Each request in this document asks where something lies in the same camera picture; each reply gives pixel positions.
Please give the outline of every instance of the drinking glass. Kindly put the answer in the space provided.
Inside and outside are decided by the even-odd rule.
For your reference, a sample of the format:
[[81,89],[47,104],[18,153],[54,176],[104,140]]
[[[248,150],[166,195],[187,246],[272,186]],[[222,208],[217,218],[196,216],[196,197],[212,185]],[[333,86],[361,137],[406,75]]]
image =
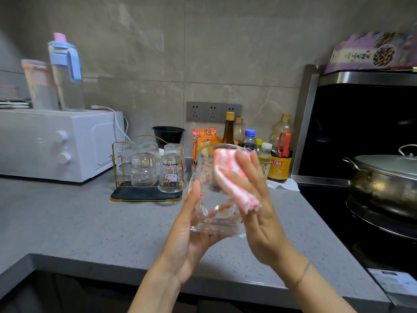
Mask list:
[[157,143],[143,143],[138,146],[138,151],[141,153],[151,153],[155,156],[156,171],[159,173],[161,169],[161,153]]
[[176,153],[177,155],[180,155],[184,171],[187,169],[185,166],[184,150],[180,144],[166,144],[164,146],[164,154],[165,153]]
[[117,172],[124,173],[125,175],[131,174],[132,172],[131,156],[137,151],[136,144],[132,141],[123,142],[123,143],[114,143],[113,149],[114,149],[114,157],[116,157],[115,163],[116,163]]
[[231,144],[215,144],[202,147],[197,152],[197,168],[192,180],[200,183],[200,199],[195,206],[197,224],[192,231],[227,236],[245,235],[237,201],[218,184],[214,171],[214,152],[218,148],[238,149]]
[[132,159],[132,186],[147,188],[156,183],[156,161],[151,153],[135,153]]
[[187,186],[180,155],[168,153],[161,156],[158,189],[162,192],[180,192]]

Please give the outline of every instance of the white microwave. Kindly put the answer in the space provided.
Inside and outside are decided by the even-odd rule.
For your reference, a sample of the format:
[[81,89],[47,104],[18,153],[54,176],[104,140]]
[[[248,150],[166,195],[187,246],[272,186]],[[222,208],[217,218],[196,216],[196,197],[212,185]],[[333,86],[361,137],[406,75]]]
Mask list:
[[83,182],[112,167],[122,112],[0,110],[0,174]]

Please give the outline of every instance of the countertop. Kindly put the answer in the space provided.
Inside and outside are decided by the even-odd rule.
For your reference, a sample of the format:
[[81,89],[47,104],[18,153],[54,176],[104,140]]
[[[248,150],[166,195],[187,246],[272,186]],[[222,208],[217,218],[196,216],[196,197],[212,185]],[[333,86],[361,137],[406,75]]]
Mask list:
[[[113,185],[112,171],[83,185],[0,178],[0,298],[33,270],[139,285],[182,201],[111,202]],[[359,312],[388,311],[387,296],[299,192],[270,195],[289,240],[339,294]],[[237,237],[211,247],[182,291],[296,308]]]

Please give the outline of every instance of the pink and white striped cloth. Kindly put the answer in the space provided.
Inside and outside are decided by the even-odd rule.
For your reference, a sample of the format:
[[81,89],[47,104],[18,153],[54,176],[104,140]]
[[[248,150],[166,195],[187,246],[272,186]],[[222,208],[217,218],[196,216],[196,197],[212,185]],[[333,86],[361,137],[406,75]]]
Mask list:
[[234,197],[237,200],[240,208],[245,212],[255,210],[258,211],[262,206],[256,196],[252,193],[247,192],[245,189],[234,184],[231,180],[227,179],[226,176],[220,171],[220,167],[226,170],[232,170],[240,175],[245,180],[248,180],[243,170],[236,162],[236,149],[224,149],[218,148],[214,151],[214,175],[217,182],[220,184],[222,189],[227,192],[228,195]]

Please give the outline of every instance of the yellow bottle cap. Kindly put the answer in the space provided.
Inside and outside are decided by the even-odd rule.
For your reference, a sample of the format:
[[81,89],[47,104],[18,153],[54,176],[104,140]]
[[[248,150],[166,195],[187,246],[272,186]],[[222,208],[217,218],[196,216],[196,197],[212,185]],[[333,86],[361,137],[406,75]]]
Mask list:
[[234,112],[226,112],[226,120],[234,120]]

